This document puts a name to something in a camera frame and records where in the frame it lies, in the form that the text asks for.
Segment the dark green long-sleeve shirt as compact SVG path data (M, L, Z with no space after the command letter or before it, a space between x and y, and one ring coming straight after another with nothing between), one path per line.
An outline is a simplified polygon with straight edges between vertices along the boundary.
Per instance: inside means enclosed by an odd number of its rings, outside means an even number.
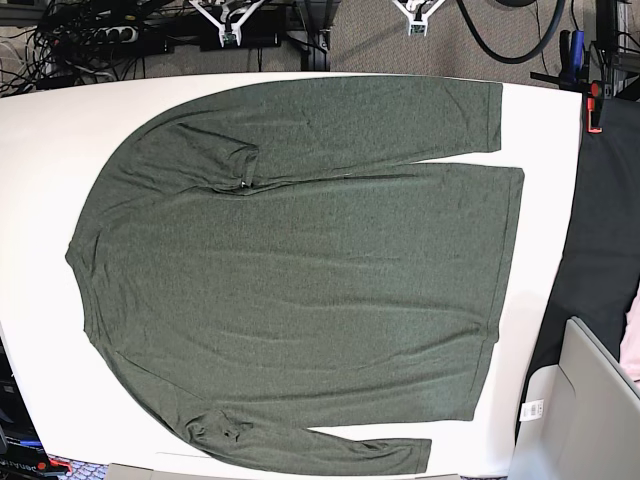
M333 426L473 418L524 173L498 83L354 76L203 96L134 131L66 259L84 330L165 428L300 475L409 475L427 439Z

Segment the pink cloth at edge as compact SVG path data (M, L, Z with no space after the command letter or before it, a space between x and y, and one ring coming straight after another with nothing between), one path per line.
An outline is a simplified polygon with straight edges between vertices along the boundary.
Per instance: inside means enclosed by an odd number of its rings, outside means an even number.
M640 305L639 295L634 298L626 314L626 328L620 345L619 363L631 380L640 382Z

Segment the grey plastic bin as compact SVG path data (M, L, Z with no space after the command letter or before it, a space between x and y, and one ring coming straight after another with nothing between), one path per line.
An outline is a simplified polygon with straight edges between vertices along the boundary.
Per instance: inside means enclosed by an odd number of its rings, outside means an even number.
M639 389L577 317L559 362L532 375L519 420L510 479L639 477Z

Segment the red clamp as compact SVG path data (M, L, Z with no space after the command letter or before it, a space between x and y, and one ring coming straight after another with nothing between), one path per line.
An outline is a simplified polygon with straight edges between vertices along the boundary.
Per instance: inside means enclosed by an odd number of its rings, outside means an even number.
M590 134L600 134L600 116L603 103L604 90L600 81L593 81L588 89L586 97L586 120L587 132Z

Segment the black cloth beside table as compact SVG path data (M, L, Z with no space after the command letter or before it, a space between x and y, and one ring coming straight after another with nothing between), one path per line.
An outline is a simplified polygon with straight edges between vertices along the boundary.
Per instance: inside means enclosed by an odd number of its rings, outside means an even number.
M639 286L639 105L604 102L601 132L583 135L562 259L529 370L558 362L565 324L580 318L614 357Z

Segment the black box with orange label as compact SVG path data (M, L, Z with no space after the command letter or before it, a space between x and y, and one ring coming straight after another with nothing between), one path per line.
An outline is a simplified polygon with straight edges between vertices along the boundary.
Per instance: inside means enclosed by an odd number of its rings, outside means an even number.
M46 462L40 448L22 446L21 440L37 440L37 434L1 347L1 478L42 479Z

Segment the blue-handled tool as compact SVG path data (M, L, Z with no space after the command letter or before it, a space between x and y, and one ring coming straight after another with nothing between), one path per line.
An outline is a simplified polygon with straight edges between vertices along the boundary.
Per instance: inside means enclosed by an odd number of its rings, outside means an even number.
M574 82L578 82L584 60L584 32L574 30L571 34L569 72Z

